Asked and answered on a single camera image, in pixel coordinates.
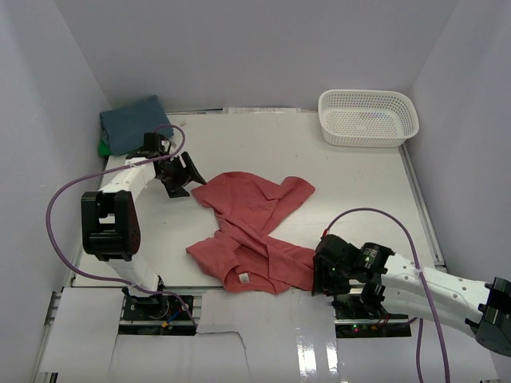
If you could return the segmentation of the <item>red t shirt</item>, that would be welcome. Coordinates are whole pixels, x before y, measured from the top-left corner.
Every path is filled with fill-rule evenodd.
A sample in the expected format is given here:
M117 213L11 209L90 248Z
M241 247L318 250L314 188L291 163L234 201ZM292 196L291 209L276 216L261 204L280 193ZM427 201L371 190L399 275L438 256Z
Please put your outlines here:
M314 192L295 176L276 184L248 172L222 173L192 190L199 205L212 209L218 228L186 251L230 293L310 291L314 250L271 233Z

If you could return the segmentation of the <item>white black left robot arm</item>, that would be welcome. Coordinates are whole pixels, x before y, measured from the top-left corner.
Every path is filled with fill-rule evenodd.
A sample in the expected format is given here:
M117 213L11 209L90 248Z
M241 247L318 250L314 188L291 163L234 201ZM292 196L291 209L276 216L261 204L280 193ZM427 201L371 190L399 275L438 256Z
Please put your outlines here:
M82 246L85 253L114 269L132 288L148 292L141 309L150 318L161 318L168 311L168 298L156 291L160 278L137 252L141 229L135 202L147 185L159 180L171 199L189 197L190 183L205 185L187 152L171 153L172 141L158 132L144 135L143 145L127 155L125 167L99 191L81 197Z

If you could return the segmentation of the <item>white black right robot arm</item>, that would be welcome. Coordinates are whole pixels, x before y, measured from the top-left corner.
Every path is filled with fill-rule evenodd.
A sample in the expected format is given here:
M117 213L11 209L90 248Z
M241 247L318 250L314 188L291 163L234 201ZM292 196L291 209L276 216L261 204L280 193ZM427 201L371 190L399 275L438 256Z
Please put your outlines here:
M353 318L406 315L456 329L486 349L510 355L510 282L474 281L409 259L376 243L357 248L325 235L313 257L313 294L335 299Z

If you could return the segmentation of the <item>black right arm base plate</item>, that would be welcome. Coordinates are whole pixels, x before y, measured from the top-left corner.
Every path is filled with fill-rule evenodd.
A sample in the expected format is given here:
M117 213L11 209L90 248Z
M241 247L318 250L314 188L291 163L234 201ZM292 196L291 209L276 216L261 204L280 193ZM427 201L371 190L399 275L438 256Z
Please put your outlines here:
M409 338L411 318L371 309L355 294L334 296L335 333L338 339Z

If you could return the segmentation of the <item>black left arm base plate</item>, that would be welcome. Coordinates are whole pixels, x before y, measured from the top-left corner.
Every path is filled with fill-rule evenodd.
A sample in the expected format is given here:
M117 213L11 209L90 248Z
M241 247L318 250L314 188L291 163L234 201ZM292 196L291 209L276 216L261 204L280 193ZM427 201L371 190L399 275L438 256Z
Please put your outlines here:
M183 303L173 296L125 297L118 327L120 335L194 336L196 327L190 321L194 297L181 295Z

